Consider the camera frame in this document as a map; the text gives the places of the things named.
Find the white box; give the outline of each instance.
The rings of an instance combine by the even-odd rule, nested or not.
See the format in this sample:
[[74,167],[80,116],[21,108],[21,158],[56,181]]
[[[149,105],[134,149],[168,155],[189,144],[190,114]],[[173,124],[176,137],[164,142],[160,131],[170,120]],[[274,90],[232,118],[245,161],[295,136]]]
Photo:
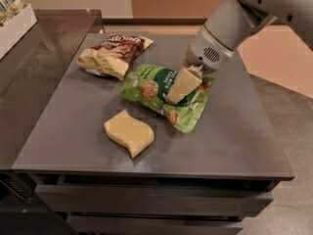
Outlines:
[[28,4],[7,24],[0,27],[0,60],[36,24],[37,19]]

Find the green chip bag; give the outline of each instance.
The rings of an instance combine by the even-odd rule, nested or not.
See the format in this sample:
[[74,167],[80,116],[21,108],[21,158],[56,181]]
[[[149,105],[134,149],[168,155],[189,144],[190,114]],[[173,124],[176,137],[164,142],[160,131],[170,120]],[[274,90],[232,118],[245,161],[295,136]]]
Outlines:
[[197,89],[177,105],[170,105],[164,97],[177,74],[178,71],[166,67],[143,64],[127,76],[120,94],[124,99],[139,101],[167,117],[176,129],[190,133],[201,116],[214,78],[203,77]]

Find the floor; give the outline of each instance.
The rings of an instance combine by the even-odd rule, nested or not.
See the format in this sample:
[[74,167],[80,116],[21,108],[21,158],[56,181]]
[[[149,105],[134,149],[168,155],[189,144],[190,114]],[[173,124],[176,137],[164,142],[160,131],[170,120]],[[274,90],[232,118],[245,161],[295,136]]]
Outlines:
[[[198,29],[110,25],[105,32],[194,34]],[[284,25],[267,27],[239,51],[295,174],[276,187],[274,202],[258,217],[244,219],[239,235],[312,235],[313,52]]]

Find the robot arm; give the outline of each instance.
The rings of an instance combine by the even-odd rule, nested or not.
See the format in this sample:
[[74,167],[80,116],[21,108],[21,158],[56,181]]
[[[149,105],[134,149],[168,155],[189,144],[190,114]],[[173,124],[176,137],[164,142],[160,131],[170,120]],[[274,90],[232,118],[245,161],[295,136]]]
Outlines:
[[313,50],[313,0],[223,0],[191,41],[187,61],[218,70],[244,40],[276,18]]

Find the drawer front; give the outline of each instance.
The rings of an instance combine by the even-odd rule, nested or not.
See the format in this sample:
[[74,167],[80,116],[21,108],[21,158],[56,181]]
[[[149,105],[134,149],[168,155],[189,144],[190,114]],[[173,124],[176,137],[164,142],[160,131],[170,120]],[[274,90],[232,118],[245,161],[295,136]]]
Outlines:
[[69,216],[77,232],[122,235],[235,235],[240,222],[130,217]]
[[257,215],[271,193],[190,188],[38,185],[35,193],[55,212],[239,216]]

